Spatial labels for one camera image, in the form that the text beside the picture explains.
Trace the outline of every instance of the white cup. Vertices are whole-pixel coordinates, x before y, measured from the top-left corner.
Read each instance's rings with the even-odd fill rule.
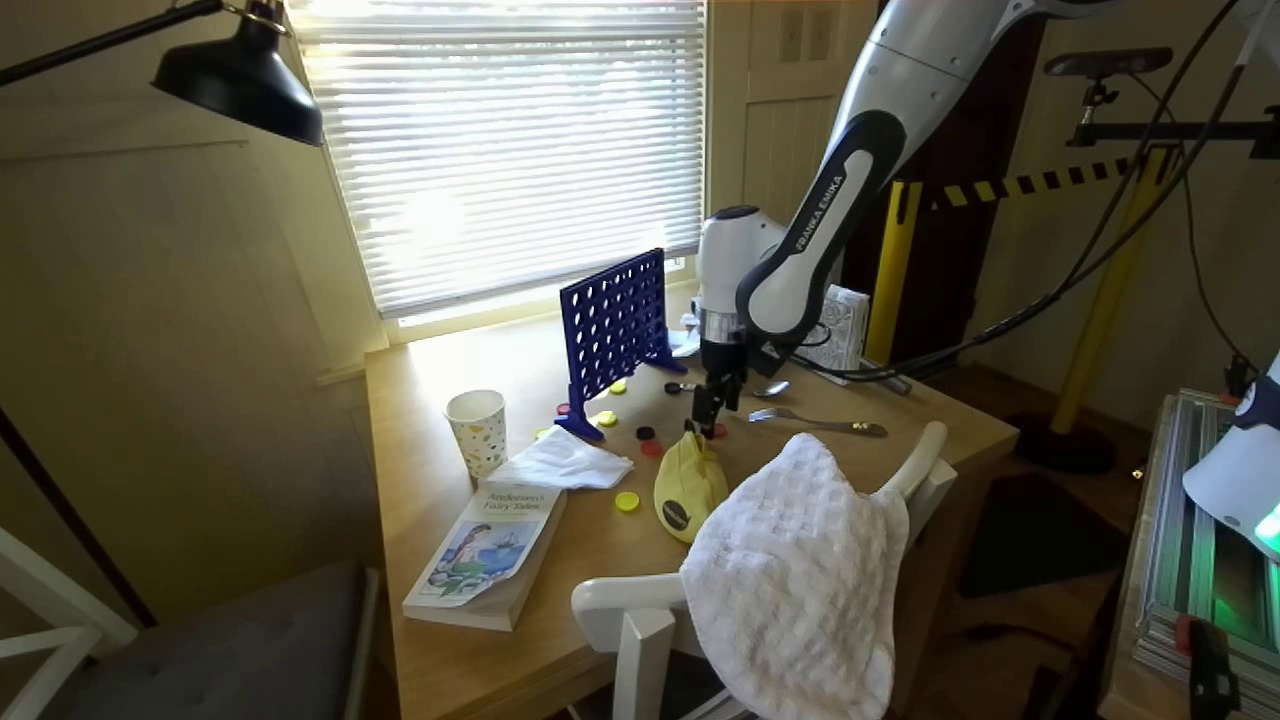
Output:
[[[448,400],[448,429],[463,451],[471,488],[508,460],[503,397],[497,387],[471,387]]]

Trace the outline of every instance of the window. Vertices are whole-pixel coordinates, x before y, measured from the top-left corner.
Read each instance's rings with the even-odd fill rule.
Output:
[[[704,220],[704,0],[293,0],[377,308],[575,282]]]

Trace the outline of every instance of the chair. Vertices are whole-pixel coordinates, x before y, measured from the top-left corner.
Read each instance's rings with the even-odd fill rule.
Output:
[[[331,566],[205,617],[132,629],[0,529],[0,588],[46,629],[0,640],[0,662],[44,655],[2,720],[274,720],[360,717],[379,578]]]
[[[912,457],[881,494],[901,494],[908,501],[912,536],[932,520],[947,498],[957,467],[939,460],[945,424],[928,424]],[[572,617],[595,654],[617,655],[611,679],[611,720],[656,720],[664,704],[669,655],[704,655],[681,573],[664,578],[595,578],[575,585]],[[733,720],[747,708],[727,692],[704,702],[685,720]]]

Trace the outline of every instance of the crumpled cloth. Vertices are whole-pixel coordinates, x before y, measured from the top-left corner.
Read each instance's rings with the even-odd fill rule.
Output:
[[[908,503],[801,432],[699,529],[681,585],[723,689],[769,720],[881,720]]]

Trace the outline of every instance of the wooden desk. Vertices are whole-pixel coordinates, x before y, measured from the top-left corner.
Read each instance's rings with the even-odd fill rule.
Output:
[[[918,384],[912,397],[890,397],[884,387],[834,387],[814,373],[788,373],[788,381],[788,404],[813,416],[859,416],[886,429],[884,442],[814,432],[863,494],[886,482],[886,471],[915,446],[923,422],[945,422],[951,429],[945,457],[958,467],[958,488],[985,488],[967,482],[967,471],[1003,457],[1017,442],[1006,424]],[[617,515],[606,503],[611,494],[572,498],[511,636],[405,622],[405,591],[469,501],[469,476],[445,424],[445,400],[461,387],[500,387],[508,400],[508,447],[531,446],[563,400],[559,325],[531,322],[457,332],[366,361],[366,412],[398,711],[408,720],[547,717],[611,679],[611,662],[580,643],[568,591],[587,578],[672,573],[685,558],[685,544],[664,536],[650,520],[647,483],[656,460],[636,457],[622,488],[643,498],[643,512]],[[797,432],[797,424],[760,429],[743,424],[739,416],[723,416],[723,429],[727,432],[716,442],[716,447],[733,482],[756,471]],[[636,442],[611,436],[606,446],[617,451],[630,451]],[[951,525],[958,540],[932,529],[928,550],[915,550],[902,569],[894,689],[912,686],[928,640],[928,622],[951,585],[967,525],[977,515],[951,508],[957,503],[947,503],[937,525]]]

